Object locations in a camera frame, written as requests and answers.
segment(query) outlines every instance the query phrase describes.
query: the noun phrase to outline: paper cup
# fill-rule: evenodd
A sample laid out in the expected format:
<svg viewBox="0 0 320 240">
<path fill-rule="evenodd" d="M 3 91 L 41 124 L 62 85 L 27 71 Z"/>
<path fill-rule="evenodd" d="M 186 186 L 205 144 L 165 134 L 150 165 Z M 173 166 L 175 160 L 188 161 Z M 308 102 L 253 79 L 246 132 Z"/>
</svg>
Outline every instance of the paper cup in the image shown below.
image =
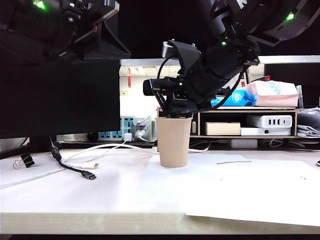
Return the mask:
<svg viewBox="0 0 320 240">
<path fill-rule="evenodd" d="M 160 164 L 168 168 L 186 166 L 192 118 L 157 117 L 155 120 Z"/>
</svg>

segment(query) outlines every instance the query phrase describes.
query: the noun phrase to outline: pen mark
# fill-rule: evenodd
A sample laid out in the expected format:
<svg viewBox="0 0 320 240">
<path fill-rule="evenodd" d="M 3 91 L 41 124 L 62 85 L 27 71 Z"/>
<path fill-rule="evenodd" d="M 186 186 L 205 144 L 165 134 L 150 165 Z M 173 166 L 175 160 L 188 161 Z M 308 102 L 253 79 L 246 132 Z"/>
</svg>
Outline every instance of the pen mark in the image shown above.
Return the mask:
<svg viewBox="0 0 320 240">
<path fill-rule="evenodd" d="M 225 162 L 218 162 L 217 164 L 230 164 L 230 163 L 251 163 L 251 161 L 225 161 Z"/>
</svg>

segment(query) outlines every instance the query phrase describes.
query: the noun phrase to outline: ceiling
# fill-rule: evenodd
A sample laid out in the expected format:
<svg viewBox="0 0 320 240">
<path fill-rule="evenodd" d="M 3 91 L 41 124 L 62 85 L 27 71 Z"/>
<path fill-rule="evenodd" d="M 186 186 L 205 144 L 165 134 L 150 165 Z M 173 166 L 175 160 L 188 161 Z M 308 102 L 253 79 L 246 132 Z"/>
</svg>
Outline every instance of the ceiling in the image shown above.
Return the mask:
<svg viewBox="0 0 320 240">
<path fill-rule="evenodd" d="M 120 76 L 128 76 L 129 75 L 129 69 L 131 71 L 131 76 L 137 76 L 137 77 L 154 77 L 158 75 L 160 66 L 121 66 L 120 68 Z M 250 75 L 263 75 L 264 74 L 264 64 L 259 64 L 258 66 L 251 66 L 249 68 Z M 161 70 L 160 77 L 176 77 L 178 74 L 178 71 L 180 70 L 180 66 L 163 66 Z"/>
</svg>

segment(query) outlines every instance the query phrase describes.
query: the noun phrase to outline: red decoration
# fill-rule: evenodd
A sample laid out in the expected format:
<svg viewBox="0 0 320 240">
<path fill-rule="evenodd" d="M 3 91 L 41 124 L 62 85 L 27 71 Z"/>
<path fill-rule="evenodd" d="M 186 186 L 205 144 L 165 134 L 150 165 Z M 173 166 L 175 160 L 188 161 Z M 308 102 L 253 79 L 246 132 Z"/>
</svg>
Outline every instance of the red decoration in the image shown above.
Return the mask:
<svg viewBox="0 0 320 240">
<path fill-rule="evenodd" d="M 129 75 L 128 75 L 128 88 L 131 88 L 131 70 L 129 67 Z"/>
</svg>

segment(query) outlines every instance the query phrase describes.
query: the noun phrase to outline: binder clip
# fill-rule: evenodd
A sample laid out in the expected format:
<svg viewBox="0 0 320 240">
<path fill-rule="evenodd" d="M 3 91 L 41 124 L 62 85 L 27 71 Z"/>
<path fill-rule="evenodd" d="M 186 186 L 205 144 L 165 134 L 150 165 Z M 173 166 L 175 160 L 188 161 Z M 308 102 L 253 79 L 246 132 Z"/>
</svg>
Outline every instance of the binder clip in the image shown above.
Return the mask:
<svg viewBox="0 0 320 240">
<path fill-rule="evenodd" d="M 18 170 L 21 166 L 25 165 L 26 168 L 30 168 L 35 164 L 34 160 L 30 156 L 30 153 L 24 153 L 21 156 L 21 160 L 15 160 L 13 162 L 13 168 Z"/>
</svg>

